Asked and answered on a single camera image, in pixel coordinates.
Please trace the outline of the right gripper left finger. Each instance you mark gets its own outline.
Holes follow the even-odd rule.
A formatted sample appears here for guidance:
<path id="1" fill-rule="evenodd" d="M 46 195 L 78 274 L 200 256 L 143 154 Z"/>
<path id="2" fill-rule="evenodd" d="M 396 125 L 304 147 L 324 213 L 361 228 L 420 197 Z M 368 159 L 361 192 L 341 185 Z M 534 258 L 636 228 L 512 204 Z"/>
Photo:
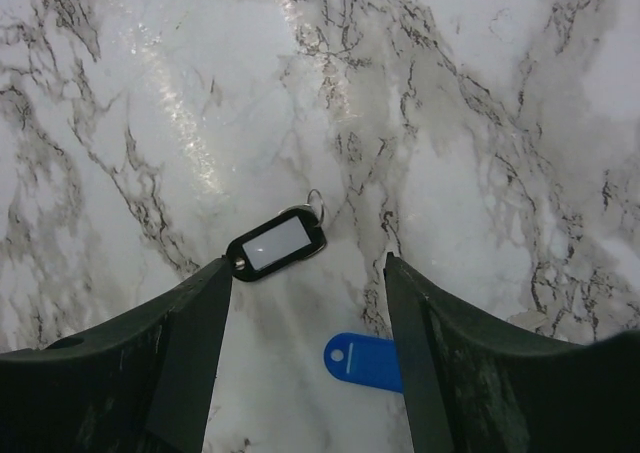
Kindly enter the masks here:
<path id="1" fill-rule="evenodd" d="M 2 451 L 201 451 L 231 286 L 216 259 L 100 325 L 2 354 Z"/>

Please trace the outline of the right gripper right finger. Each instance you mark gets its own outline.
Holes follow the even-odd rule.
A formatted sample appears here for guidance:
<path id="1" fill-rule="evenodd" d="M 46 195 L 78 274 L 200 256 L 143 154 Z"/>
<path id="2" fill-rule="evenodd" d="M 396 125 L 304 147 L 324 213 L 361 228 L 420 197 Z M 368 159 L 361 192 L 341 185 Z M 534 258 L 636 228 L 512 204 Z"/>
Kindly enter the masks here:
<path id="1" fill-rule="evenodd" d="M 639 334 L 588 345 L 500 320 L 388 255 L 385 291 L 417 452 L 635 452 Z"/>

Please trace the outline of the black clear key tag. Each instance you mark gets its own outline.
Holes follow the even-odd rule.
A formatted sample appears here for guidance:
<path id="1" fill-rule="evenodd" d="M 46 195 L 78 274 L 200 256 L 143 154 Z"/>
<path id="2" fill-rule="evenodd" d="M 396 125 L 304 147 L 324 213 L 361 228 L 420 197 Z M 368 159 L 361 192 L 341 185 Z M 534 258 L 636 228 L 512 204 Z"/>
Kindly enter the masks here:
<path id="1" fill-rule="evenodd" d="M 257 282 L 318 254 L 327 245 L 325 213 L 321 193 L 312 189 L 304 204 L 282 210 L 232 240 L 225 256 L 233 276 L 242 282 Z"/>

